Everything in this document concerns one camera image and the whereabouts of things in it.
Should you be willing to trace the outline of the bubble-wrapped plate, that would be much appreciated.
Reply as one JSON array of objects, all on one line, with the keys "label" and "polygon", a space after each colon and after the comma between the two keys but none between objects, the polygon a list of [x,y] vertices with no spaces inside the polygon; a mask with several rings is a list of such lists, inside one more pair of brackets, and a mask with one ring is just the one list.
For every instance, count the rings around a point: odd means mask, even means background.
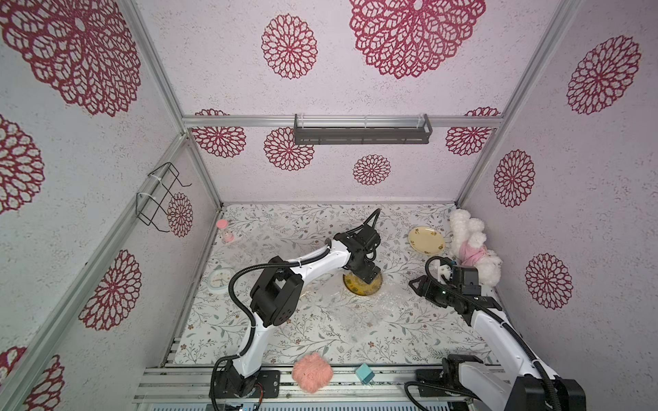
[{"label": "bubble-wrapped plate", "polygon": [[346,289],[357,296],[373,296],[382,287],[383,276],[378,274],[371,283],[366,283],[352,272],[343,275],[343,283]]}]

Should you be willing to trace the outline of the cream dinner plate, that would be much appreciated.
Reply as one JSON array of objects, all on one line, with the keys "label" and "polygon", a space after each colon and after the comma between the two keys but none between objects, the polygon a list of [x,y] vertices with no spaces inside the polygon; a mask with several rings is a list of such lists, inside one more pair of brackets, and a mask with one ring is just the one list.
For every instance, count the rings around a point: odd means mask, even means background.
[{"label": "cream dinner plate", "polygon": [[408,243],[418,253],[428,256],[441,255],[446,251],[446,241],[437,229],[416,227],[408,234]]}]

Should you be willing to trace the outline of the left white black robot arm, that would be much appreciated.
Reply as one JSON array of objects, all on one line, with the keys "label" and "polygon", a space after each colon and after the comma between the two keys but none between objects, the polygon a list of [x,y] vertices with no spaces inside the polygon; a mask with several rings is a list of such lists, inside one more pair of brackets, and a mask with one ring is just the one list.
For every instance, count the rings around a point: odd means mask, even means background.
[{"label": "left white black robot arm", "polygon": [[[248,316],[249,328],[240,350],[231,356],[229,369],[239,378],[250,378],[260,371],[270,335],[296,311],[305,285],[339,268],[365,284],[380,277],[380,267],[375,265],[378,246],[380,235],[375,226],[363,223],[334,235],[322,248],[302,257],[274,257],[237,272],[229,282],[228,292],[234,304]],[[235,285],[242,276],[256,271],[260,277],[249,293],[250,304],[245,305],[236,296]]]}]

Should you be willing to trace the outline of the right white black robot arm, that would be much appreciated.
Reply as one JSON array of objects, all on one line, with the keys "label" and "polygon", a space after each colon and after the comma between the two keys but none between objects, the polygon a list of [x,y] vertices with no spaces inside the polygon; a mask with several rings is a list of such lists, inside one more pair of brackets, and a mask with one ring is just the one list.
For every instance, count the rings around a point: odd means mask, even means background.
[{"label": "right white black robot arm", "polygon": [[454,260],[429,258],[423,276],[409,286],[416,295],[439,308],[452,308],[486,342],[503,367],[500,377],[483,360],[450,354],[439,369],[417,371],[404,385],[405,395],[416,387],[423,397],[465,397],[488,410],[585,410],[584,388],[562,378],[548,366],[512,327],[500,303],[485,296],[475,267]]}]

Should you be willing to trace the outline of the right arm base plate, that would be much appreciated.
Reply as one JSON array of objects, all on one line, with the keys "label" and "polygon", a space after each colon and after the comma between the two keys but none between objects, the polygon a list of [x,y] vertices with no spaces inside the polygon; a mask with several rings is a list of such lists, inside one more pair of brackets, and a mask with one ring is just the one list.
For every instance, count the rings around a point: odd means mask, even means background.
[{"label": "right arm base plate", "polygon": [[420,397],[447,397],[457,395],[443,377],[441,368],[418,368],[415,371],[416,381],[422,386],[418,387]]}]

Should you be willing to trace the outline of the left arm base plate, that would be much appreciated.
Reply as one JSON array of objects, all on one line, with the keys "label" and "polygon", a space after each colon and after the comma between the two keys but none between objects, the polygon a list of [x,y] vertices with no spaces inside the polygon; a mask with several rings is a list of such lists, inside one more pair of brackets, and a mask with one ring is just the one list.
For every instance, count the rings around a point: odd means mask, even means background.
[{"label": "left arm base plate", "polygon": [[281,372],[277,370],[258,371],[250,377],[243,377],[235,369],[215,374],[209,397],[211,399],[277,398],[279,396]]}]

